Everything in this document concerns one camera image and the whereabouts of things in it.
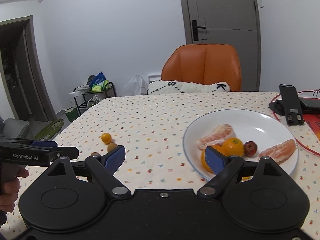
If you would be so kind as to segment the left human hand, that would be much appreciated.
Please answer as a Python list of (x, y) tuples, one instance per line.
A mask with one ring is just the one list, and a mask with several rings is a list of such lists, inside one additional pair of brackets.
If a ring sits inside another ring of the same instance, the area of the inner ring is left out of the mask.
[(17, 173), (17, 176), (3, 184), (4, 193), (1, 194), (0, 208), (4, 212), (12, 212), (15, 207), (15, 201), (18, 198), (18, 192), (20, 190), (20, 181), (18, 177), (27, 178), (29, 171), (25, 167), (21, 167)]

